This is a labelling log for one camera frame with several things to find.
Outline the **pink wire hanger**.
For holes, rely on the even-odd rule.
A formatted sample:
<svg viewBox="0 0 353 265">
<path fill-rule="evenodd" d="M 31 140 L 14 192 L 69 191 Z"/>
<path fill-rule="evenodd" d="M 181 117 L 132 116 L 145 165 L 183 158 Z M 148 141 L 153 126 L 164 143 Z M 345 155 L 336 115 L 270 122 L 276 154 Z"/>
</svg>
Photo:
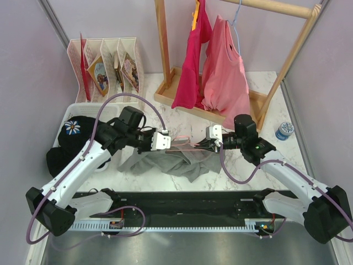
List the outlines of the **pink wire hanger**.
<svg viewBox="0 0 353 265">
<path fill-rule="evenodd" d="M 182 155 L 190 162 L 200 162 L 210 158 L 213 153 L 199 148 L 200 144 L 193 142 L 189 136 L 177 136 L 171 141 L 166 154 Z"/>
</svg>

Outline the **grey t-shirt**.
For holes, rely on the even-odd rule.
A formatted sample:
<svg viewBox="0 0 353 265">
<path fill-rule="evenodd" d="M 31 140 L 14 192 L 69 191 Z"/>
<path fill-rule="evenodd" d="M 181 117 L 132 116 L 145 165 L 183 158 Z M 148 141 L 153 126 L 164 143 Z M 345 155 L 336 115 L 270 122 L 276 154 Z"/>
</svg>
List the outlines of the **grey t-shirt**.
<svg viewBox="0 0 353 265">
<path fill-rule="evenodd" d="M 139 155 L 135 149 L 132 155 L 117 170 L 140 175 L 157 168 L 168 175 L 186 177 L 192 183 L 203 174 L 207 174 L 210 171 L 220 173 L 222 169 L 220 157 L 214 152 L 210 158 L 192 163 L 182 155 L 170 155 L 166 154 L 165 151 L 144 152 Z"/>
</svg>

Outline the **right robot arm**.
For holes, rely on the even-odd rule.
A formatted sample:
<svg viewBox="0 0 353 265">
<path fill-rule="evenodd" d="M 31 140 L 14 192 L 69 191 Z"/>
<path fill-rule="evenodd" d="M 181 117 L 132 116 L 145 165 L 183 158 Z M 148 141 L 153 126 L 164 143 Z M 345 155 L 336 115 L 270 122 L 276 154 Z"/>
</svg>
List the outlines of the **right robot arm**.
<svg viewBox="0 0 353 265">
<path fill-rule="evenodd" d="M 322 244 L 333 238 L 352 242 L 339 236 L 347 227 L 352 227 L 349 201 L 341 187 L 328 187 L 297 169 L 274 145 L 258 135 L 256 123 L 250 115 L 237 115 L 234 129 L 234 132 L 224 134 L 221 126 L 209 126 L 206 137 L 197 143 L 196 148 L 219 153 L 225 174 L 237 184 L 246 184 L 254 175 L 239 181 L 227 171 L 223 161 L 225 150 L 239 149 L 243 158 L 256 170 L 271 174 L 295 195 L 295 198 L 290 198 L 272 189 L 261 191 L 252 205 L 256 216 L 281 215 L 303 225 Z"/>
</svg>

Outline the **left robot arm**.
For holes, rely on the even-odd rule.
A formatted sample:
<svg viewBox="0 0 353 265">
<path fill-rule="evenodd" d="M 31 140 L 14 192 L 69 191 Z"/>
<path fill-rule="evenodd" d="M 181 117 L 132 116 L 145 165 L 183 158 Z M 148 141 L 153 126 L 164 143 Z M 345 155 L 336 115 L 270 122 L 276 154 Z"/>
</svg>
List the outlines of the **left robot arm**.
<svg viewBox="0 0 353 265">
<path fill-rule="evenodd" d="M 124 107 L 119 117 L 106 123 L 96 119 L 91 138 L 71 162 L 48 184 L 38 189 L 31 187 L 25 197 L 32 214 L 30 223 L 38 221 L 48 233 L 61 236 L 76 220 L 105 213 L 109 217 L 119 215 L 121 204 L 111 198 L 106 190 L 75 198 L 78 188 L 116 152 L 126 146 L 138 152 L 160 151 L 170 148 L 168 131 L 139 126 L 145 120 L 140 110 Z"/>
</svg>

